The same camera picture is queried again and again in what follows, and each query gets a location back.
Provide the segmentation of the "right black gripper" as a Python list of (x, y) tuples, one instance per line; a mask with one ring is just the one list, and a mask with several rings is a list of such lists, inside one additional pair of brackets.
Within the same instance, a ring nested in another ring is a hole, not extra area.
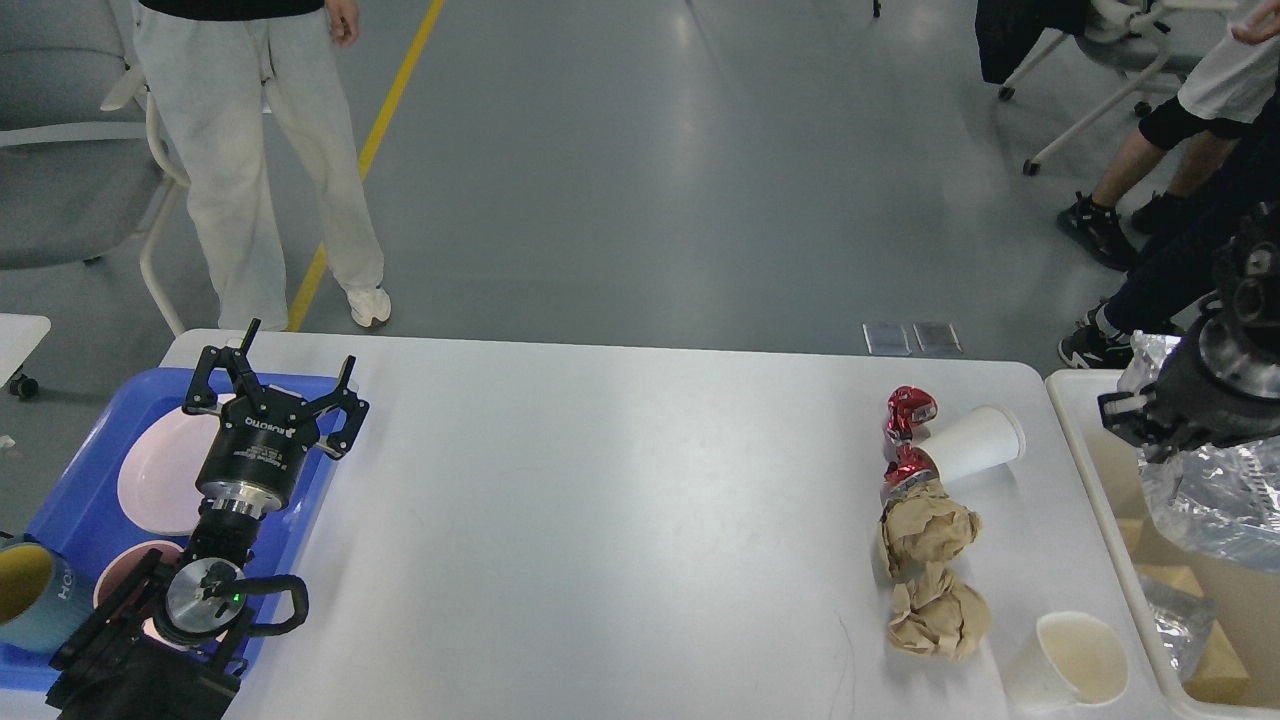
[(1277, 434), (1277, 328), (1198, 320), (1155, 382), (1097, 398), (1105, 429), (1165, 462), (1206, 443), (1230, 447)]

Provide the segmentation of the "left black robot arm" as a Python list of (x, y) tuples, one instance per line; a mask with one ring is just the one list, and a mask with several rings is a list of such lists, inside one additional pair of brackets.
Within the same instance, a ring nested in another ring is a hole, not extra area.
[(251, 638), (284, 635), (308, 616), (308, 589), (292, 574), (248, 577), (266, 518), (291, 506), (311, 452), (343, 459), (369, 404), (347, 357), (316, 398), (266, 386), (248, 354), (259, 322), (237, 346), (207, 346), (180, 405), (218, 430), (195, 478), (198, 520), (172, 560), (150, 550), (101, 607), (55, 651), (47, 705), (63, 719), (220, 719), (241, 688)]

